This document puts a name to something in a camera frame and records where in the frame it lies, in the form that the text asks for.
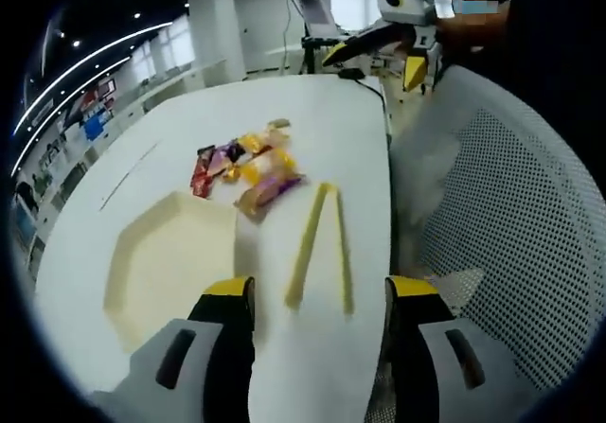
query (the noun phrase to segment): hand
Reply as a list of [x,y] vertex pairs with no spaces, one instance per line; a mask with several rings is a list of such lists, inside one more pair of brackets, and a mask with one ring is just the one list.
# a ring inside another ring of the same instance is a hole
[[507,30],[508,10],[509,2],[506,2],[499,6],[496,13],[456,13],[453,18],[438,19],[437,37],[442,43],[443,52],[447,55],[456,54],[467,51],[472,46],[503,41]]

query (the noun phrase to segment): cable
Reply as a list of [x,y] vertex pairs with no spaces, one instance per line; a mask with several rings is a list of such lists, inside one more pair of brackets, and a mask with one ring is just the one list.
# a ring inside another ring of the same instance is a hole
[[286,33],[288,32],[288,29],[291,26],[291,20],[293,19],[293,14],[291,13],[291,0],[286,0],[286,10],[288,11],[288,21],[286,22],[286,27],[284,27],[284,32],[282,33],[282,42],[284,43],[284,55],[282,56],[282,65],[280,66],[280,76],[284,76],[284,71],[286,70],[286,59],[288,58]]
[[385,98],[383,97],[383,95],[381,95],[381,92],[379,92],[377,89],[374,89],[372,87],[370,87],[369,85],[366,84],[362,84],[360,81],[358,81],[357,79],[352,79],[356,84],[361,85],[363,87],[365,87],[366,89],[374,92],[375,94],[377,94],[377,97],[379,97],[381,99],[381,103],[383,105],[383,112],[385,114],[387,114],[387,107],[385,106]]

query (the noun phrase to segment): ceiling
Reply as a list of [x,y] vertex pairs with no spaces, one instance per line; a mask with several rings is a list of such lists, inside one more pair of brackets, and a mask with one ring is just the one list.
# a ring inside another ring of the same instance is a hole
[[[17,115],[76,62],[92,52],[141,29],[172,21],[187,13],[187,0],[66,0],[41,30],[39,45],[31,54],[24,75],[23,96]],[[61,100],[61,92],[71,94],[100,70],[130,56],[133,48],[157,34],[151,31],[99,53],[79,66],[52,89],[48,97]],[[31,137],[27,124],[45,104],[32,110],[24,126],[13,137],[12,149],[22,150]]]

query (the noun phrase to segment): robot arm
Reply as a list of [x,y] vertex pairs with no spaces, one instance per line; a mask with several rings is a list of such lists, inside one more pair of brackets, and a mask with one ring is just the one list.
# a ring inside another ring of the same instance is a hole
[[411,91],[423,82],[432,85],[441,55],[436,41],[435,0],[378,0],[378,3],[381,19],[335,46],[323,65],[345,62],[388,44],[405,42],[412,44],[412,49],[406,58],[403,89]]

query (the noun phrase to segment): red snack packet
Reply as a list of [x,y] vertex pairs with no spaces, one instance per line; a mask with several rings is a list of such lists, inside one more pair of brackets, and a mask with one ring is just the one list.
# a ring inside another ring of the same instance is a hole
[[210,194],[210,188],[212,187],[212,178],[208,175],[208,167],[212,155],[215,152],[215,146],[206,147],[198,150],[198,159],[196,160],[196,166],[193,169],[189,186],[194,196],[199,198],[207,198]]
[[212,177],[200,175],[191,182],[191,193],[199,198],[206,199],[212,187]]

